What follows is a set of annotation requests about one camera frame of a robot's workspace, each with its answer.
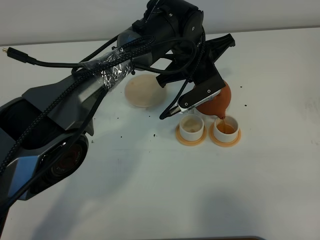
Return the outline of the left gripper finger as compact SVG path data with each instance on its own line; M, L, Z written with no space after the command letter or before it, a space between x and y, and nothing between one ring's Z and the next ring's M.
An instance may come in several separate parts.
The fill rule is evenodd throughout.
M156 79L158 84L164 88L166 84L185 80L194 70L197 60L199 59L199 51L191 53L191 51L156 51L155 61L159 59L170 60L171 63L164 70L157 70L159 74Z
M202 38L204 39L202 44L204 52L200 64L214 64L228 48L236 45L235 40L230 33L211 40L206 40L206 36L203 34Z

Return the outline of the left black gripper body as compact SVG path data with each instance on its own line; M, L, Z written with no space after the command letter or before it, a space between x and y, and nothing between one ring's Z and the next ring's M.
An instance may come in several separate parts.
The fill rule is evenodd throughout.
M143 18L132 24L133 32L140 36L153 36L155 43L172 38L184 38L197 45L203 35L204 12L185 0L150 0ZM152 65L168 51L178 55L180 65L188 63L191 44L186 41L166 42L154 46L150 53L133 59L137 65Z

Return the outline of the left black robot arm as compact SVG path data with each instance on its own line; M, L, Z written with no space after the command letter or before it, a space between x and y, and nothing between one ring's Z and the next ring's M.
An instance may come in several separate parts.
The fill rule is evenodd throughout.
M47 68L70 68L53 84L28 89L0 108L0 201L27 200L74 173L94 133L93 116L106 94L136 70L156 73L161 87L183 81L160 119L214 98L225 86L216 60L235 40L207 40L204 13L184 0L151 0L143 17L78 63L42 62L8 48L8 57Z

